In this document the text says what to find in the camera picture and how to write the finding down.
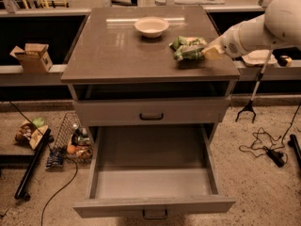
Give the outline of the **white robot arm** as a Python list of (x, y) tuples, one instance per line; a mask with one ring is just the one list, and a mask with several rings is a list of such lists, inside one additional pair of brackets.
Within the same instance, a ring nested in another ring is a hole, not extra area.
[(273, 0), (263, 15), (230, 27), (201, 53), (207, 59), (231, 58), (256, 50), (301, 46), (301, 0)]

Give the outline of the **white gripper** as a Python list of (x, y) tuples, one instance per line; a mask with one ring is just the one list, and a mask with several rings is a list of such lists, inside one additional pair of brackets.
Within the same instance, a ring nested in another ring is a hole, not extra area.
[(240, 27), (232, 26), (221, 36), (209, 42), (202, 50), (202, 54), (208, 60), (221, 59), (224, 53), (232, 58), (247, 54)]

